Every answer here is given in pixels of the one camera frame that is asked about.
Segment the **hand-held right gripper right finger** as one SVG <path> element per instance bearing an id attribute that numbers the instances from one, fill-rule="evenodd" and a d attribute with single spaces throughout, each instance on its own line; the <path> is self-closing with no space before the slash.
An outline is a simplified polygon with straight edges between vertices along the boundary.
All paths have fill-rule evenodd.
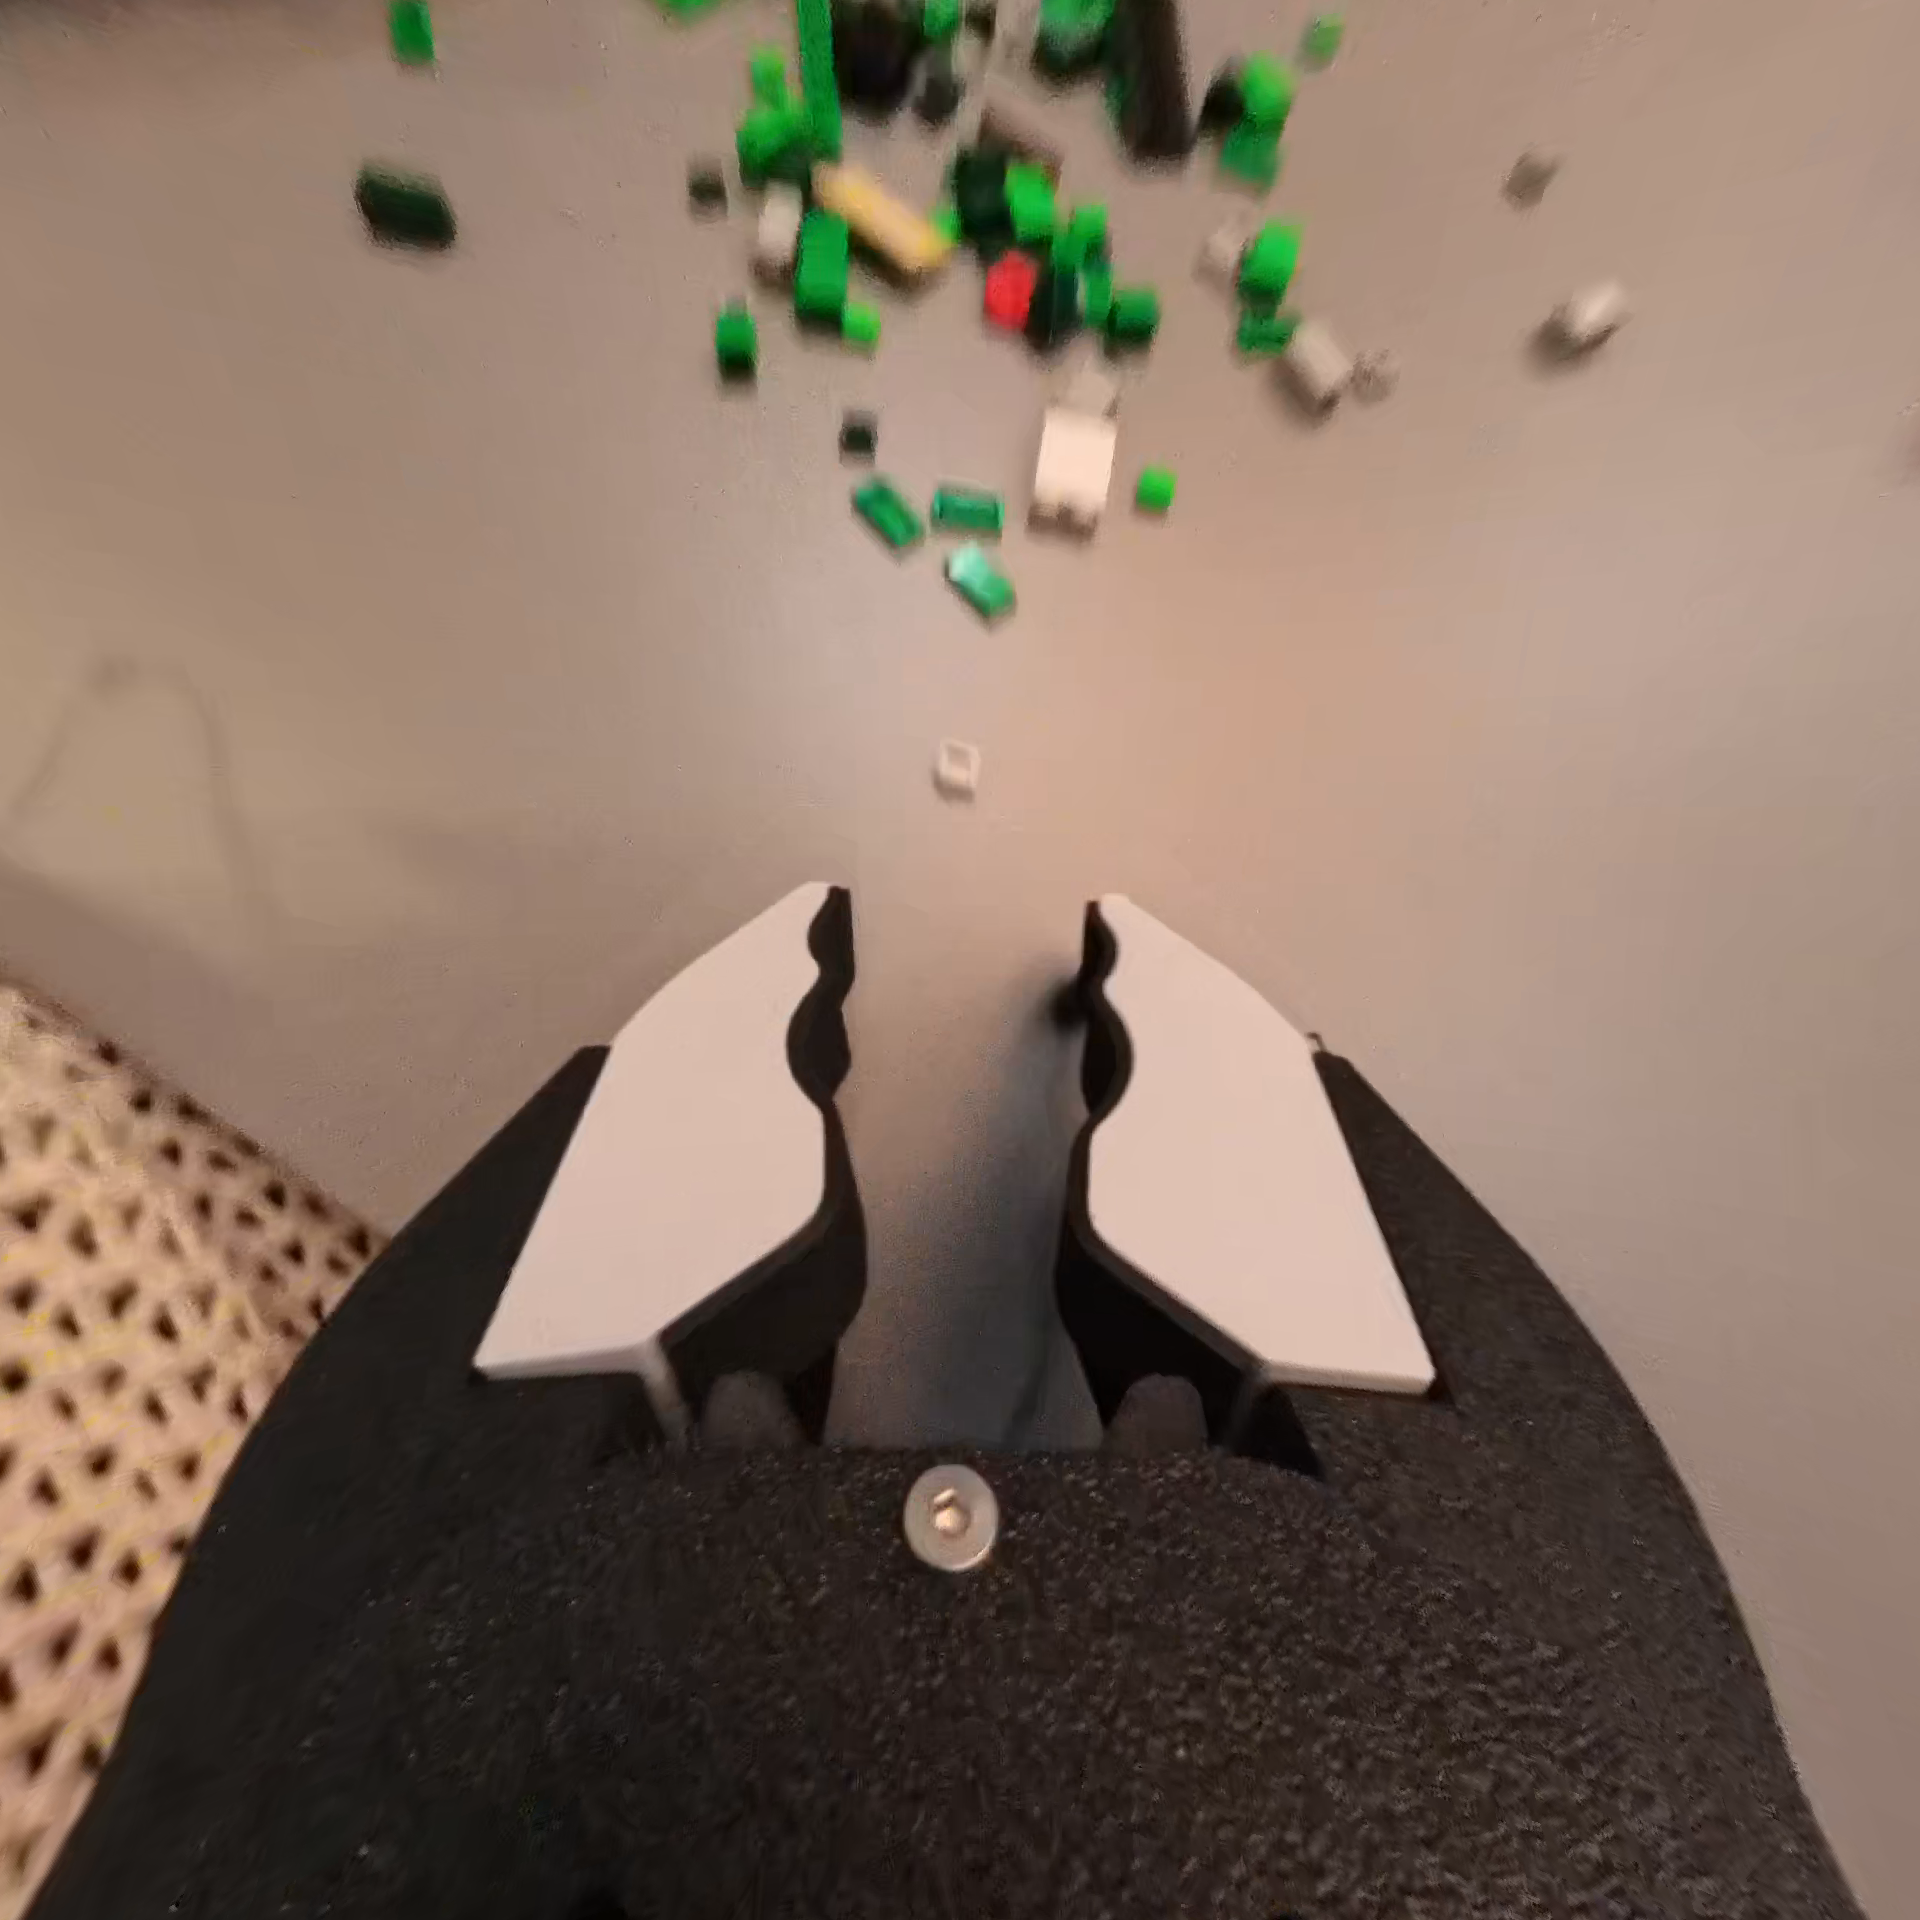
<path id="1" fill-rule="evenodd" d="M 1438 1367 L 1313 1042 L 1129 896 L 1084 920 L 1085 1104 L 1054 1297 L 1100 1423 L 1183 1380 L 1204 1443 L 1313 1463 L 1299 1392 L 1422 1402 Z"/>

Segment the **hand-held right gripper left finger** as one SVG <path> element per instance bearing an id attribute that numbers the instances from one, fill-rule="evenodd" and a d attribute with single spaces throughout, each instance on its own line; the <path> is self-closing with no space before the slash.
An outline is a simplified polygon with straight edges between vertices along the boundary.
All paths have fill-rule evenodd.
<path id="1" fill-rule="evenodd" d="M 625 1377 L 663 1433 L 759 1377 L 824 1440 L 869 1227 L 837 1098 L 856 978 L 845 885 L 812 881 L 616 1029 L 501 1290 L 491 1380 Z"/>

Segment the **white lego brick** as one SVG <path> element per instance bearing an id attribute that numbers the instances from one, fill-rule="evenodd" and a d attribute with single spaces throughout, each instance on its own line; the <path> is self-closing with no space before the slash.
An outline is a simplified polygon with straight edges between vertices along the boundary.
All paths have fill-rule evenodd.
<path id="1" fill-rule="evenodd" d="M 1118 419 L 1052 403 L 1040 420 L 1028 525 L 1063 538 L 1093 538 L 1107 514 L 1118 453 Z"/>

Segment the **pile of green lego bricks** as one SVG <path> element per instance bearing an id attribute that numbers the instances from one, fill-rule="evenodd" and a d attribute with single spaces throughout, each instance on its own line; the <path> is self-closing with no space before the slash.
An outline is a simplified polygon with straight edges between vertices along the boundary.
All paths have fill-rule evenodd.
<path id="1" fill-rule="evenodd" d="M 791 7 L 798 73 L 787 73 L 775 47 L 753 48 L 749 105 L 733 136 L 735 184 L 753 202 L 753 276 L 787 291 L 801 332 L 870 353 L 883 321 L 854 293 L 856 268 L 917 293 L 957 256 L 971 256 L 982 282 L 997 253 L 1027 252 L 1040 264 L 1027 329 L 1013 333 L 982 323 L 1046 359 L 1087 345 L 1089 359 L 1070 368 L 1046 407 L 1064 403 L 1116 419 L 1116 367 L 1161 337 L 1161 291 L 1116 274 L 1112 218 L 1103 202 L 1063 200 L 1064 152 L 1040 103 L 1007 89 L 997 51 L 1022 47 L 1031 71 L 1052 89 L 1097 79 L 1119 152 L 1134 164 L 1168 171 L 1195 148 L 1212 148 L 1227 180 L 1262 197 L 1280 176 L 1303 69 L 1333 65 L 1347 29 L 1339 13 L 1311 13 L 1299 61 L 1233 56 L 1195 89 L 1183 5 Z M 953 252 L 925 282 L 895 279 L 849 240 L 843 223 L 815 207 L 812 167 L 853 164 L 848 112 L 883 125 L 909 103 L 925 130 L 943 130 L 969 88 L 975 88 L 975 121 L 950 148 L 937 200 L 931 207 L 905 200 L 948 231 Z M 1398 367 L 1389 353 L 1347 353 L 1326 323 L 1288 306 L 1303 243 L 1303 228 L 1291 223 L 1225 224 L 1207 237 L 1201 274 L 1231 300 L 1236 356 L 1277 364 L 1303 412 L 1324 416 L 1351 395 L 1389 393 Z M 942 483 L 921 513 L 899 484 L 865 475 L 854 483 L 849 507 L 895 559 L 915 552 L 928 531 L 948 543 L 943 581 L 975 619 L 1000 621 L 1016 608 L 1014 583 L 997 554 L 1004 493 Z"/>

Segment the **tan lego plate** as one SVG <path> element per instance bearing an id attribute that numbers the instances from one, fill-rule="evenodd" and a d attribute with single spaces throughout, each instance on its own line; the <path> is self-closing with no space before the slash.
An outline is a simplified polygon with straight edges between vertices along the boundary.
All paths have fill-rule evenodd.
<path id="1" fill-rule="evenodd" d="M 925 282 L 953 252 L 947 228 L 865 170 L 819 160 L 808 191 L 815 207 L 843 223 L 849 240 L 900 282 Z"/>

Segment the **dark green lego brick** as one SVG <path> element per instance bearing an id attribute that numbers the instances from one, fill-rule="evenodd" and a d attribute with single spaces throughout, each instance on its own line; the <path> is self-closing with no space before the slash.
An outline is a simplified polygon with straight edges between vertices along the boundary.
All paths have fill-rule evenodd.
<path id="1" fill-rule="evenodd" d="M 439 178 L 366 162 L 353 176 L 351 202 L 382 247 L 448 252 L 457 245 L 457 218 Z"/>

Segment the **beige knit cloth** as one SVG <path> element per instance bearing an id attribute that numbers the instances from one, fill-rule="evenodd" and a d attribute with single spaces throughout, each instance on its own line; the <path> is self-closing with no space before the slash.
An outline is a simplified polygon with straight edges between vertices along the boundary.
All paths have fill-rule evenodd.
<path id="1" fill-rule="evenodd" d="M 238 1450 L 383 1243 L 4 983 L 4 1916 L 85 1811 Z"/>

